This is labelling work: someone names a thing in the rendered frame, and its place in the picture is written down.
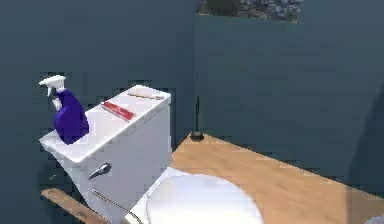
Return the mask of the black toilet plunger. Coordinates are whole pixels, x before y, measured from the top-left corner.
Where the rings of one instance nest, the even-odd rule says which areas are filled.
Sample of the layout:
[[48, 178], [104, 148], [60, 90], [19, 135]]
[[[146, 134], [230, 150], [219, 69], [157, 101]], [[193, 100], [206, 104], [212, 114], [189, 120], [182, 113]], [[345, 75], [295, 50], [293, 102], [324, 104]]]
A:
[[196, 97], [196, 107], [195, 107], [195, 130], [191, 133], [190, 138], [194, 142], [200, 142], [204, 139], [204, 134], [199, 130], [199, 111], [200, 111], [200, 101], [199, 97]]

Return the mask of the thin brown stick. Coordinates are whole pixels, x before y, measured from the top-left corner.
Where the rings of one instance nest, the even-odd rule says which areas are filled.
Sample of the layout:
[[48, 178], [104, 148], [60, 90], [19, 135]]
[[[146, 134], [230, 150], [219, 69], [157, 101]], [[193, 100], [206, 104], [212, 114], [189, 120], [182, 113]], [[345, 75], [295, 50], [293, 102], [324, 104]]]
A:
[[154, 95], [144, 95], [139, 93], [127, 93], [129, 96], [138, 97], [138, 98], [146, 98], [146, 99], [154, 99], [154, 100], [163, 100], [163, 96], [154, 96]]

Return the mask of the red flat box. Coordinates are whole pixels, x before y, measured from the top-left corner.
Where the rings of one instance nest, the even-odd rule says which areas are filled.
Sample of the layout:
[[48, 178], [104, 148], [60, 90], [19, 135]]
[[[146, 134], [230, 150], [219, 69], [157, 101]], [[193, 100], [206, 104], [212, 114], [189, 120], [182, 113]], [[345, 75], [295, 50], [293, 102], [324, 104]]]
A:
[[114, 104], [109, 101], [105, 101], [102, 103], [102, 108], [115, 116], [125, 120], [125, 121], [130, 121], [135, 117], [135, 114]]

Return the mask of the blue spray bottle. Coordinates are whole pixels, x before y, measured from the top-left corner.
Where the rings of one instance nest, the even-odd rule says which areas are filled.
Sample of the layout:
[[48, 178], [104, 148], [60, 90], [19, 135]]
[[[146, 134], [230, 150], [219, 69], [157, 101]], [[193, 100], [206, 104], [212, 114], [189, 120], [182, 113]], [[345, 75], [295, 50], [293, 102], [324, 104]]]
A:
[[67, 145], [75, 143], [89, 133], [89, 124], [85, 111], [74, 96], [65, 87], [65, 76], [54, 75], [39, 82], [47, 87], [47, 95], [56, 90], [56, 98], [52, 100], [57, 111], [54, 127], [60, 139]]

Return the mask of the framed picture on wall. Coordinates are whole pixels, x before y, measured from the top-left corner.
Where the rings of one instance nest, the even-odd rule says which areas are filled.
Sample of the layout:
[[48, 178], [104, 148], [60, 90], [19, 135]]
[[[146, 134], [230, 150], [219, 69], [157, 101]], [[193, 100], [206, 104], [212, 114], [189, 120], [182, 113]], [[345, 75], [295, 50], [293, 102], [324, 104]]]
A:
[[304, 0], [198, 0], [196, 13], [297, 23]]

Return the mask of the white toilet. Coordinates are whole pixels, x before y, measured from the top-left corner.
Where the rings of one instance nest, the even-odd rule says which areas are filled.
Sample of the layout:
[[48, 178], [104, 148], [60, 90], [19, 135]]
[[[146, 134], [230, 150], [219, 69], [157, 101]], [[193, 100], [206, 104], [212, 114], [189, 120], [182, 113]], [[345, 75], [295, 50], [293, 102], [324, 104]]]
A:
[[99, 104], [85, 112], [89, 133], [75, 143], [65, 144], [56, 129], [40, 140], [92, 210], [112, 224], [264, 224], [235, 184], [171, 167], [170, 94], [136, 85], [110, 101], [135, 117], [125, 121]]

